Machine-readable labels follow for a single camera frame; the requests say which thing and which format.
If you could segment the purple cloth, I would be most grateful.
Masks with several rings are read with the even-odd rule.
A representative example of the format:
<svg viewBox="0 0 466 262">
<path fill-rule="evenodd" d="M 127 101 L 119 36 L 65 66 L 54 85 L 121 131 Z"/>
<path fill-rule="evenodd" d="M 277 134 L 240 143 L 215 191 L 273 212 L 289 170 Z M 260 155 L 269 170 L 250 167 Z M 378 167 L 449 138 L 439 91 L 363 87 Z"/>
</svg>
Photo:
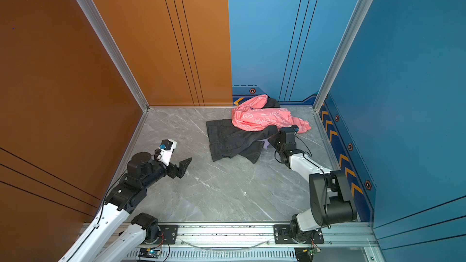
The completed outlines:
<svg viewBox="0 0 466 262">
<path fill-rule="evenodd" d="M 270 142 L 268 141 L 268 139 L 263 139 L 262 143 L 263 143 L 263 149 L 267 150 L 268 146 L 270 145 Z"/>
</svg>

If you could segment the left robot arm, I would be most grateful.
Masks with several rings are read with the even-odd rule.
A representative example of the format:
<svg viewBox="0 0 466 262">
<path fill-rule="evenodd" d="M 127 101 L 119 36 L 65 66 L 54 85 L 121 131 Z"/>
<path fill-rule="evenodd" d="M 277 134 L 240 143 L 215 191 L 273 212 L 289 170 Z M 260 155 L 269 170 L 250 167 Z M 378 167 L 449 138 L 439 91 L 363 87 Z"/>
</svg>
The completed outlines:
<svg viewBox="0 0 466 262">
<path fill-rule="evenodd" d="M 136 246 L 159 237 L 158 219 L 140 213 L 110 246 L 105 243 L 147 195 L 148 188 L 163 177 L 183 178 L 192 158 L 179 165 L 171 163 L 174 149 L 157 149 L 155 154 L 140 152 L 127 164 L 127 172 L 103 200 L 93 222 L 74 245 L 60 258 L 61 262 L 120 262 Z"/>
</svg>

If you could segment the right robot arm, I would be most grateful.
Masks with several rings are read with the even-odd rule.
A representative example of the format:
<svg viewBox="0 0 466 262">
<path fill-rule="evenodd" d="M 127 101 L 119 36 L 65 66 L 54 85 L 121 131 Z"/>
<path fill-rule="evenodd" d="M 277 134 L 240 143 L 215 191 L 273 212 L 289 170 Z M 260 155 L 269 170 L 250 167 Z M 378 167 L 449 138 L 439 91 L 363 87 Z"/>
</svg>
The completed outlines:
<svg viewBox="0 0 466 262">
<path fill-rule="evenodd" d="M 308 182 L 310 207 L 290 221 L 291 238 L 304 243 L 321 228 L 356 221 L 358 211 L 345 174 L 320 165 L 310 152 L 299 149 L 297 132 L 297 126 L 283 127 L 268 141 L 279 162 Z"/>
</svg>

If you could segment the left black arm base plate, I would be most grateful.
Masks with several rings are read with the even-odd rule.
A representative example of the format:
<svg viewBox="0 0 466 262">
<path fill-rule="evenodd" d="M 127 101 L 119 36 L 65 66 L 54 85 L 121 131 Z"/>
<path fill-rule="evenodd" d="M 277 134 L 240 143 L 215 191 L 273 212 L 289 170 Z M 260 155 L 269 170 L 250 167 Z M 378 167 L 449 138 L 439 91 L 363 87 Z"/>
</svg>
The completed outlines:
<svg viewBox="0 0 466 262">
<path fill-rule="evenodd" d="M 149 228 L 146 231 L 144 244 L 147 245 L 174 245 L 178 234 L 178 225 L 159 224 L 157 227 Z"/>
</svg>

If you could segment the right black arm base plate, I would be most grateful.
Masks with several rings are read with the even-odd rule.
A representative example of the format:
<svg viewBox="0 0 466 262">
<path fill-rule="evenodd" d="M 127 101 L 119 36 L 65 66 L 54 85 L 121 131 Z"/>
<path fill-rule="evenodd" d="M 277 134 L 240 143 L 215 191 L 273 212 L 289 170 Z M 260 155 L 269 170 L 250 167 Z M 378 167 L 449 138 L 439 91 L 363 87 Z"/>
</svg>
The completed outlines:
<svg viewBox="0 0 466 262">
<path fill-rule="evenodd" d="M 301 232 L 293 229 L 290 224 L 275 224 L 274 241 L 277 245 L 306 244 L 323 245 L 324 235 L 320 229 Z"/>
</svg>

